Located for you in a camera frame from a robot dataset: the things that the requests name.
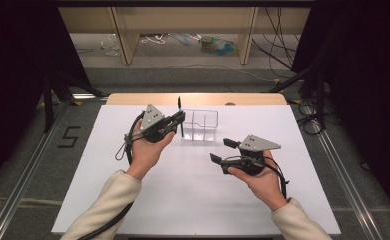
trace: sleeve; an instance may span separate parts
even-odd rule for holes
[[[141,185],[141,181],[124,171],[115,172],[104,184],[97,200],[71,224],[61,240],[76,240],[104,226],[136,199]],[[123,219],[95,239],[113,239],[122,222]]]
[[[274,211],[272,220],[286,240],[331,239],[319,224],[308,218],[301,204],[294,198]]]

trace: table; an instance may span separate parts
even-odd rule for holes
[[[247,133],[282,145],[282,149],[273,150],[273,154],[275,159],[280,159],[285,177],[291,181],[289,196],[296,196],[309,216],[329,234],[340,234],[292,110],[283,96],[237,93],[112,94],[95,122],[56,219],[54,233],[64,232],[73,219],[89,207],[110,174],[126,168],[126,159],[118,162],[114,156],[122,144],[123,134],[134,117],[145,109],[145,104],[157,105],[169,116],[177,111],[178,96],[183,109],[219,112],[217,139],[202,142],[175,137],[163,151],[162,160],[144,179],[143,189],[119,234],[136,237],[278,235],[280,232],[270,219],[270,210],[244,183],[223,175],[220,167],[209,159],[210,152],[219,156],[237,154],[236,150],[225,147],[221,139],[226,136],[238,140]],[[229,102],[235,105],[223,105]]]

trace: white surface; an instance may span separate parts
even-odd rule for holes
[[[146,106],[101,108],[80,164],[52,232],[64,233],[93,201],[104,182],[118,169],[127,169],[126,156],[115,160],[123,136]],[[185,106],[217,110],[215,142],[182,141],[180,132],[143,180],[143,187],[119,234],[145,236],[259,236],[280,234],[270,210],[250,189],[224,175],[210,153],[240,155],[223,145],[223,138],[243,141],[248,134],[281,144],[272,150],[283,170],[288,197],[295,197],[310,218],[329,234],[340,234],[306,146],[289,106]],[[177,106],[159,106],[166,116]]]

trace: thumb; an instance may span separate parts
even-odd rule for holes
[[[161,141],[161,146],[164,148],[166,147],[170,142],[171,140],[173,140],[173,137],[174,137],[175,133],[172,131],[172,132],[169,132]]]
[[[244,171],[240,170],[240,169],[237,169],[237,168],[234,168],[234,167],[229,167],[227,169],[227,171],[229,171],[229,173],[231,173],[233,176],[235,176],[236,178],[244,181],[245,183],[247,183],[248,179],[249,179],[249,175],[247,173],[245,173]]]

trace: transparent container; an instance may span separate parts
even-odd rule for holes
[[[216,129],[219,113],[213,110],[184,109],[186,116],[183,122],[183,140],[216,141]]]

